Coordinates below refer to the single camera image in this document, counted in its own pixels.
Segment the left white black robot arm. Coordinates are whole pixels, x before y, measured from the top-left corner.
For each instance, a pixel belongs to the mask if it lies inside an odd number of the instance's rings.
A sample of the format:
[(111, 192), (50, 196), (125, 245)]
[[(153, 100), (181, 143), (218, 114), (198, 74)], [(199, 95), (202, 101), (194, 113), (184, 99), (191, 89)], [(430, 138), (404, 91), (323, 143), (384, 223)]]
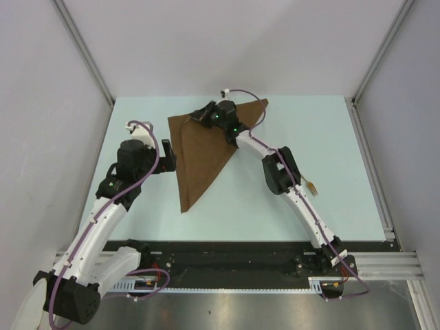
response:
[(156, 277), (170, 276), (153, 260), (149, 245), (129, 239), (100, 266), (96, 261), (113, 230), (128, 214), (142, 192), (141, 185), (152, 174), (173, 172), (176, 155), (169, 140), (162, 140), (165, 155), (159, 156), (156, 143), (142, 138), (125, 140), (117, 151), (96, 191), (87, 223), (80, 229), (64, 255), (48, 271), (39, 271), (37, 283), (47, 285), (43, 310), (49, 314), (51, 328), (55, 317), (87, 324), (96, 314), (104, 295), (127, 275), (148, 272)]

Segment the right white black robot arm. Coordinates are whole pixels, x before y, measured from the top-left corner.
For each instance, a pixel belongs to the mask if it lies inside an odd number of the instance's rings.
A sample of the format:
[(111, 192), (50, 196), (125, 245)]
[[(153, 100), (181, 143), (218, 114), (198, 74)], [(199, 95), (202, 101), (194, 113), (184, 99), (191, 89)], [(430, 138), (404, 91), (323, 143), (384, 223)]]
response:
[(318, 270), (325, 276), (333, 276), (339, 271), (348, 251), (312, 206), (302, 187), (302, 175), (290, 149), (286, 146), (274, 148), (254, 136), (252, 129), (240, 121), (236, 104), (227, 98), (211, 101), (191, 112), (189, 117), (206, 128), (221, 129), (228, 144), (247, 151), (261, 161), (267, 187), (285, 200), (308, 234), (317, 254)]

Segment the brown cloth napkin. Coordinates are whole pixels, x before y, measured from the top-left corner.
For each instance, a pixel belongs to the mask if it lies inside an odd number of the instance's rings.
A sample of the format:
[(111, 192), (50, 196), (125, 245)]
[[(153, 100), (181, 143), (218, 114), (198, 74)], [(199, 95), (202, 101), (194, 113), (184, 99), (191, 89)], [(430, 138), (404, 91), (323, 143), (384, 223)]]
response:
[(237, 147), (228, 144), (218, 127), (204, 127), (188, 114), (168, 118), (171, 144), (177, 156), (180, 210), (194, 206), (234, 155)]

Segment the gold fork dark handle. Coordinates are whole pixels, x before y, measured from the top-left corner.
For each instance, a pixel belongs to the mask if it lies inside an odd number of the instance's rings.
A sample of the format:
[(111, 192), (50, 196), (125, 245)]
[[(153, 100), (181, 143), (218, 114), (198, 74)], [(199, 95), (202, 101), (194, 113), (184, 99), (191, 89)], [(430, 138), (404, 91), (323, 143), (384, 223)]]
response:
[(315, 197), (318, 196), (317, 188), (315, 187), (314, 183), (310, 180), (308, 180), (304, 175), (301, 175), (302, 180), (305, 182), (307, 189), (309, 192)]

